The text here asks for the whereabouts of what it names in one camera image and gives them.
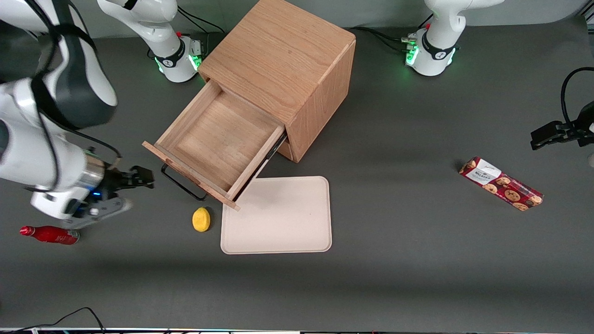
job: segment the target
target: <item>beige tray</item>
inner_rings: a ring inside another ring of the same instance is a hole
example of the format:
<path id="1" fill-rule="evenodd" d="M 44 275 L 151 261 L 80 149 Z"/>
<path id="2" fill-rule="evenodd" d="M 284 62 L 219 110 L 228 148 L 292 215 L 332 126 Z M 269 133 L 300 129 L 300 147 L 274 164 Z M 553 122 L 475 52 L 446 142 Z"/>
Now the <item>beige tray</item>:
<path id="1" fill-rule="evenodd" d="M 324 177 L 259 178 L 223 206 L 226 254 L 312 253 L 332 245 L 330 192 Z"/>

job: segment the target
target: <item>red package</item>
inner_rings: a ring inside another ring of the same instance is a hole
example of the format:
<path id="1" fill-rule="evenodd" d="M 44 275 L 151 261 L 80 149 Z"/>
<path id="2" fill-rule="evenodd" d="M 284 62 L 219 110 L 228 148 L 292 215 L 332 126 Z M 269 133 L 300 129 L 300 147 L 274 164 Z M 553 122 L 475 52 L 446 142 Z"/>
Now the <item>red package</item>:
<path id="1" fill-rule="evenodd" d="M 520 211 L 542 203 L 541 193 L 477 156 L 462 167 L 460 174 Z"/>

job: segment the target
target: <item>cookie image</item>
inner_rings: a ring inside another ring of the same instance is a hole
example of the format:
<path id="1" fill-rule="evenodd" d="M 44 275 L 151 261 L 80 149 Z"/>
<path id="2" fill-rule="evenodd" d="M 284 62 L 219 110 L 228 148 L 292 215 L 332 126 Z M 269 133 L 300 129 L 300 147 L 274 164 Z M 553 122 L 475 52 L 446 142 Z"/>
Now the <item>cookie image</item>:
<path id="1" fill-rule="evenodd" d="M 533 205 L 539 205 L 542 203 L 542 198 L 540 198 L 538 196 L 532 196 L 528 200 L 531 201 L 532 203 L 534 203 Z"/>
<path id="2" fill-rule="evenodd" d="M 476 167 L 476 162 L 474 160 L 470 160 L 462 167 L 462 169 L 458 173 L 462 174 L 467 169 L 473 169 L 474 167 Z"/>
<path id="3" fill-rule="evenodd" d="M 487 190 L 491 194 L 496 194 L 497 193 L 497 187 L 495 185 L 492 185 L 492 184 L 489 184 L 489 183 L 483 185 L 483 189 Z"/>
<path id="4" fill-rule="evenodd" d="M 506 177 L 498 178 L 495 180 L 495 183 L 497 183 L 498 185 L 503 185 L 503 186 L 508 185 L 510 182 L 511 182 L 510 179 L 508 179 Z"/>
<path id="5" fill-rule="evenodd" d="M 513 191 L 513 190 L 509 190 L 509 189 L 508 189 L 508 190 L 506 190 L 506 191 L 504 192 L 504 195 L 505 195 L 505 197 L 507 197 L 507 199 L 508 199 L 508 200 L 510 200 L 510 201 L 517 202 L 517 201 L 519 201 L 519 200 L 520 200 L 520 195 L 519 195 L 517 192 Z"/>
<path id="6" fill-rule="evenodd" d="M 520 211 L 526 211 L 528 210 L 528 207 L 525 206 L 524 204 L 521 203 L 514 203 L 512 204 L 514 207 L 516 207 L 516 209 L 520 210 Z"/>

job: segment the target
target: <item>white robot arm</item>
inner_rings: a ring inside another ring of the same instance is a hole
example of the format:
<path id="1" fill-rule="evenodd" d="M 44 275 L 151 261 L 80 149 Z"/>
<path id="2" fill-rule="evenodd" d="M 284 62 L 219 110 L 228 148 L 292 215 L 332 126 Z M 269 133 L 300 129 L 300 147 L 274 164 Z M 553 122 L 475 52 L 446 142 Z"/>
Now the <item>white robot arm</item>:
<path id="1" fill-rule="evenodd" d="M 433 12 L 433 22 L 427 30 L 421 28 L 409 34 L 412 42 L 405 64 L 422 75 L 441 74 L 451 63 L 454 46 L 466 27 L 461 11 L 491 7 L 505 0 L 425 0 Z"/>
<path id="2" fill-rule="evenodd" d="M 123 212 L 129 205 L 116 191 L 152 187 L 152 173 L 119 172 L 65 138 L 107 123 L 117 105 L 78 11 L 70 1 L 5 0 L 0 19 L 55 43 L 40 73 L 0 85 L 0 178 L 31 185 L 31 204 L 65 228 Z M 62 61 L 50 70 L 56 44 Z"/>
<path id="3" fill-rule="evenodd" d="M 178 36 L 171 22 L 178 10 L 175 0 L 97 0 L 105 14 L 136 32 L 155 55 L 167 79 L 180 83 L 196 75 L 202 62 L 199 40 Z"/>

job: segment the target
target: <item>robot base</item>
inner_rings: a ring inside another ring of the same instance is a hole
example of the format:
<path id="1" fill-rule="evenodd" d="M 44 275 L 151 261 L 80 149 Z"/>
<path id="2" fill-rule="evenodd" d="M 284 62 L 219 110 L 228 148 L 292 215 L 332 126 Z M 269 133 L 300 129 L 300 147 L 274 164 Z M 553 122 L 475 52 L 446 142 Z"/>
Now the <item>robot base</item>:
<path id="1" fill-rule="evenodd" d="M 185 52 L 173 67 L 161 64 L 157 59 L 159 70 L 165 77 L 174 83 L 183 83 L 192 79 L 198 73 L 198 66 L 202 62 L 202 47 L 199 40 L 187 36 L 180 37 L 185 44 Z"/>
<path id="2" fill-rule="evenodd" d="M 426 32 L 426 29 L 420 29 L 415 33 L 408 35 L 410 39 L 421 40 L 421 37 Z M 456 49 L 453 49 L 449 55 L 443 52 L 444 56 L 440 60 L 435 60 L 431 54 L 423 48 L 423 46 L 415 45 L 412 50 L 406 55 L 405 65 L 412 67 L 419 74 L 427 77 L 434 77 L 441 74 L 448 65 L 451 64 L 452 57 Z"/>

